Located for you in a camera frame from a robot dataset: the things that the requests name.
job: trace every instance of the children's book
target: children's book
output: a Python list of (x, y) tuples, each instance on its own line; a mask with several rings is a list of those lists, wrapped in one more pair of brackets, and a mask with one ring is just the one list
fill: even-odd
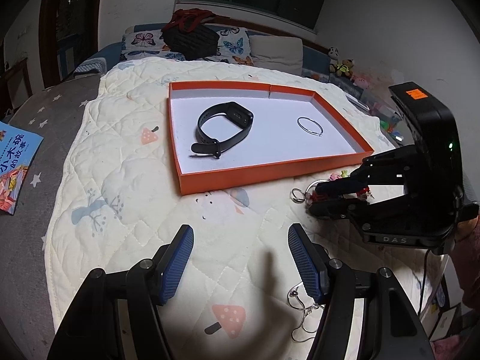
[(0, 210), (14, 214), (20, 189), (43, 138), (0, 122)]

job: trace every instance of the wall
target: wall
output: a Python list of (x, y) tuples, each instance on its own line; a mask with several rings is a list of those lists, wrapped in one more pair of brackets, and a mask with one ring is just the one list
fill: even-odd
[(480, 192), (480, 44), (451, 0), (325, 0), (316, 41), (354, 59), (388, 98), (414, 81), (455, 116), (464, 169)]
[[(4, 39), (5, 62), (10, 66), (28, 57), (28, 76), (33, 93), (45, 88), (38, 51), (38, 18), (41, 3), (42, 0), (29, 0), (10, 26)], [(8, 89), (14, 108), (28, 99), (21, 73), (9, 81)]]
[(130, 26), (169, 22), (174, 4), (175, 0), (100, 0), (98, 49), (120, 42)]

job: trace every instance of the mushroom print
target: mushroom print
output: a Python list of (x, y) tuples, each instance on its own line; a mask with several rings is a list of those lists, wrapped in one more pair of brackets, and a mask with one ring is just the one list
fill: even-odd
[(212, 311), (217, 322), (205, 329), (205, 333), (213, 334), (223, 328), (230, 338), (237, 338), (245, 322), (245, 309), (241, 306), (214, 304)]
[(250, 205), (250, 200), (248, 198), (248, 193), (243, 188), (233, 188), (227, 192), (230, 195), (230, 198), (233, 200), (235, 205), (235, 211), (239, 214), (243, 214), (241, 208), (246, 208)]
[(148, 128), (144, 128), (142, 131), (142, 145), (158, 140), (158, 135), (155, 134), (155, 131), (157, 130), (158, 127), (155, 127), (152, 131), (148, 130)]

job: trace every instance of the black smart band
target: black smart band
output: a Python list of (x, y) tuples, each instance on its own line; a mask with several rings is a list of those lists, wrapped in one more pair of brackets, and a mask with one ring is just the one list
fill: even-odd
[[(225, 114), (225, 117), (240, 127), (242, 131), (223, 142), (210, 138), (202, 131), (202, 126), (208, 119), (219, 114)], [(210, 154), (216, 158), (220, 158), (220, 155), (225, 150), (234, 147), (237, 143), (245, 139), (250, 132), (253, 122), (254, 114), (236, 102), (213, 105), (207, 108), (198, 118), (197, 133), (201, 143), (194, 143), (191, 146), (191, 151), (196, 154)]]

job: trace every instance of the white quilt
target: white quilt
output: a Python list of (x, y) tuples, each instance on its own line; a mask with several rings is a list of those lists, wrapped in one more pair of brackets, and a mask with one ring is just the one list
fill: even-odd
[[(332, 171), (179, 195), (167, 120), (168, 85), (179, 80), (246, 80), (315, 90), (376, 152), (392, 148), (378, 119), (358, 111), (332, 84), (205, 61), (150, 57), (120, 63), (102, 77), (97, 99), (87, 104), (65, 160), (47, 232), (46, 278), (55, 329), (90, 270), (128, 270), (140, 259), (153, 257), (182, 224), (194, 230), (193, 252), (175, 297), (160, 309), (177, 359), (306, 358), (312, 341), (291, 341), (301, 313), (286, 303), (288, 290), (300, 281), (287, 244), (287, 230), (294, 222), (303, 224), (331, 257), (352, 268), (392, 268), (417, 309), (423, 251), (363, 244), (348, 221), (317, 221), (290, 200), (292, 188), (304, 190)], [(397, 192), (393, 187), (373, 190), (379, 200)], [(311, 302), (305, 296), (303, 300)], [(222, 309), (227, 317), (235, 313), (238, 318), (222, 320)], [(361, 313), (362, 305), (356, 303), (348, 359), (356, 357)], [(308, 327), (319, 316), (320, 311), (309, 316)], [(217, 319), (222, 328), (206, 334), (205, 328)]]

